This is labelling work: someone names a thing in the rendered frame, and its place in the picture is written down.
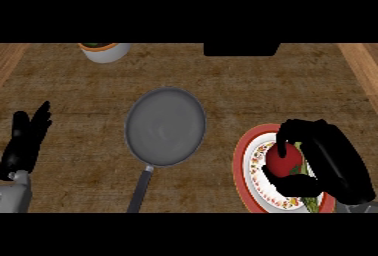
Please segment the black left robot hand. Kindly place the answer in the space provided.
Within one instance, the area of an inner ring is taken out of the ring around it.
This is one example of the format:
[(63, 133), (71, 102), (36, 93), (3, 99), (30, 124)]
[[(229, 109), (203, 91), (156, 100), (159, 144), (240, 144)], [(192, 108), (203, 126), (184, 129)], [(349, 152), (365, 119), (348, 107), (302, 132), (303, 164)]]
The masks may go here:
[(12, 118), (12, 138), (0, 159), (0, 180), (11, 181), (11, 174), (20, 170), (33, 172), (40, 146), (52, 125), (51, 102), (46, 101), (30, 117), (17, 111)]

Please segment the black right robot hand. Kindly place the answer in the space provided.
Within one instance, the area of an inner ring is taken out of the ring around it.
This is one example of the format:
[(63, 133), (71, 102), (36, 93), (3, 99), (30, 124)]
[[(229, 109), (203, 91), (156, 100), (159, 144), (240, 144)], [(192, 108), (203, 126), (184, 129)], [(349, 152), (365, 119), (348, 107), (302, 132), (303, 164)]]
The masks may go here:
[(345, 205), (370, 203), (377, 195), (361, 155), (339, 127), (324, 119), (288, 119), (277, 134), (278, 156), (288, 155), (287, 143), (302, 143), (300, 149), (317, 177), (294, 174), (278, 177), (263, 167), (269, 182), (287, 197), (317, 197), (327, 192)]

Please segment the red-rimmed white patterned plate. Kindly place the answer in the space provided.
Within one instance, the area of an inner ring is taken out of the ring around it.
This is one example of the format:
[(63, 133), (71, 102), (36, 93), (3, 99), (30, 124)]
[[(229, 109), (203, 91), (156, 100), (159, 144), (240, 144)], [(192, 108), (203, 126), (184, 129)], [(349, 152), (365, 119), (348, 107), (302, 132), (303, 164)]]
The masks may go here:
[(309, 213), (299, 198), (284, 197), (271, 184), (262, 167), (277, 142), (280, 124), (256, 126), (244, 134), (234, 152), (234, 181), (247, 209), (253, 213)]

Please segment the grey frying pan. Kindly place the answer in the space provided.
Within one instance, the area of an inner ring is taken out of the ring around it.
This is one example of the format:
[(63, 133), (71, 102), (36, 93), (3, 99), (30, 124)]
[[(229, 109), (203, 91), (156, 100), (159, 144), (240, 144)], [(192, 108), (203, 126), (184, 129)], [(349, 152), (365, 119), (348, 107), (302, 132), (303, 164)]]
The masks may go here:
[(128, 212), (138, 213), (156, 167), (182, 163), (197, 152), (207, 131), (207, 116), (198, 98), (187, 90), (161, 87), (135, 102), (125, 121), (125, 140), (144, 162)]

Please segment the white pot with orange rim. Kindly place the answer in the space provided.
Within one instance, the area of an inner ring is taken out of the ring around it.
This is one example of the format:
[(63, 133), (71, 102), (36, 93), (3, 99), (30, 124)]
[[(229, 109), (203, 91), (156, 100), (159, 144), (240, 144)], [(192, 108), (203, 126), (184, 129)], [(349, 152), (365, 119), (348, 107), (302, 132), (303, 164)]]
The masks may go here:
[(120, 60), (130, 51), (130, 43), (111, 43), (101, 47), (89, 47), (83, 43), (79, 44), (86, 57), (95, 63), (111, 63)]

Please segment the brown woven placemat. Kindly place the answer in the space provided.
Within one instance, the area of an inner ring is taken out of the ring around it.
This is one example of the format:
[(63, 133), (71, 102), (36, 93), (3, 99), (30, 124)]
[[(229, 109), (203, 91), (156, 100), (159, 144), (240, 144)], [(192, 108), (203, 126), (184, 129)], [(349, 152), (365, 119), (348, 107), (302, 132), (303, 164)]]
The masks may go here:
[(339, 75), (331, 44), (274, 57), (209, 57), (198, 44), (136, 44), (116, 62), (34, 44), (0, 87), (0, 162), (30, 176), (34, 212), (243, 212), (234, 152), (252, 127), (324, 119), (359, 152), (378, 115)]

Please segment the black appliance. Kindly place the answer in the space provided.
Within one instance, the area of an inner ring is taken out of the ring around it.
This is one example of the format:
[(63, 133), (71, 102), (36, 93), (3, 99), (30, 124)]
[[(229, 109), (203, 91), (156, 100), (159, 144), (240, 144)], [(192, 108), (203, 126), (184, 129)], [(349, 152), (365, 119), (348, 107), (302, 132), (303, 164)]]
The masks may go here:
[(204, 55), (218, 57), (274, 56), (280, 43), (206, 43)]

